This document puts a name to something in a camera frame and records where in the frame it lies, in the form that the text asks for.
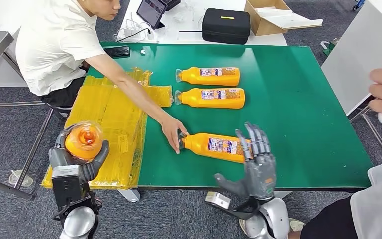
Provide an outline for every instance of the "robotic hand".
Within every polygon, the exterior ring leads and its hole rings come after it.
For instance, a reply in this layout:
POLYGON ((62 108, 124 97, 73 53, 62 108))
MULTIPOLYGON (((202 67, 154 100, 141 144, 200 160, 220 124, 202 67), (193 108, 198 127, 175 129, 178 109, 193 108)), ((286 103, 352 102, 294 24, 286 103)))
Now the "robotic hand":
POLYGON ((244 152, 245 176, 231 182, 215 174, 217 184, 234 194, 248 198, 237 208, 229 209, 230 199, 217 192, 208 192, 205 201, 240 219, 245 234, 256 239, 286 239, 289 233, 287 208, 282 199, 274 197, 276 163, 266 135, 257 126, 245 123, 249 142, 235 130, 244 152))
POLYGON ((103 141, 99 154, 90 163, 77 165, 66 151, 65 139, 73 127, 61 131, 55 146, 49 150, 53 192, 58 213, 52 217, 61 222, 60 239, 91 239, 98 227, 100 200, 90 191, 93 180, 109 154, 109 143, 103 141))

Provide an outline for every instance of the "bottle label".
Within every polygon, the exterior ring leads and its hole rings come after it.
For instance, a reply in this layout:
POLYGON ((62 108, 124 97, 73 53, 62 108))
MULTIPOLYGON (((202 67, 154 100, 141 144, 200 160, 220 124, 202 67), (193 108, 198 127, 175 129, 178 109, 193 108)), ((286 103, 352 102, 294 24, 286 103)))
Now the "bottle label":
POLYGON ((209 151, 230 153, 244 155, 241 145, 237 141, 229 141, 220 138, 209 138, 208 147, 209 151))
POLYGON ((236 75, 234 67, 222 68, 200 68, 201 76, 234 76, 236 75))
POLYGON ((239 98, 239 90, 237 89, 227 89, 227 90, 202 90, 201 98, 203 100, 211 99, 233 99, 239 98))

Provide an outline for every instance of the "orange juice bottle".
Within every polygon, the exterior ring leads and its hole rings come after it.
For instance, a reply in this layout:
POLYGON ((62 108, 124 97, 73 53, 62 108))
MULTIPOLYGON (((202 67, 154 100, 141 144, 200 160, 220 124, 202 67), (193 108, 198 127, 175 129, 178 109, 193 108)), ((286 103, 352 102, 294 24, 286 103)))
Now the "orange juice bottle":
POLYGON ((237 86, 239 69, 237 67, 198 68, 176 70, 176 81, 186 81, 197 85, 237 86))
POLYGON ((245 93, 241 88, 194 88, 186 92, 175 91, 175 104, 192 107, 240 109, 245 103, 245 93))
POLYGON ((195 135, 181 134, 179 139, 180 148, 189 149, 195 154, 244 163, 244 152, 239 139, 236 137, 198 133, 195 135))
POLYGON ((84 121, 77 123, 65 139, 65 148, 77 162, 92 161, 100 152, 103 144, 103 133, 96 123, 84 121))

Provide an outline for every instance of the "green mat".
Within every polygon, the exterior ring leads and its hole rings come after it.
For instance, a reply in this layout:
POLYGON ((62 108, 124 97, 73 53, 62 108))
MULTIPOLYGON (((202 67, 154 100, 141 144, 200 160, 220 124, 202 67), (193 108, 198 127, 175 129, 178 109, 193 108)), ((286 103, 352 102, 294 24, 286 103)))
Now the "green mat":
MULTIPOLYGON (((126 45, 103 42, 103 46, 126 45)), ((175 70, 238 67, 246 102, 240 110, 173 105, 168 113, 190 134, 207 132, 235 136, 249 121, 263 129, 277 161, 277 188, 367 187, 369 157, 308 47, 127 44, 131 56, 116 61, 153 71, 152 85, 173 91, 197 86, 175 82, 175 70)), ((89 74, 102 77, 91 68, 89 74)), ((213 187, 213 175, 243 176, 243 165, 202 157, 189 150, 176 155, 153 119, 147 132, 140 186, 213 187)))

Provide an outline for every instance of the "phone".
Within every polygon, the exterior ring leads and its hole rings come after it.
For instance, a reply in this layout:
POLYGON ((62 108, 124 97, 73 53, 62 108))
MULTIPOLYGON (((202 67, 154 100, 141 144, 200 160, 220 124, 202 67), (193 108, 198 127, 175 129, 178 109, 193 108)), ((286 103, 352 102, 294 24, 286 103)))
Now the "phone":
POLYGON ((105 48, 104 51, 112 58, 129 57, 129 46, 105 48))

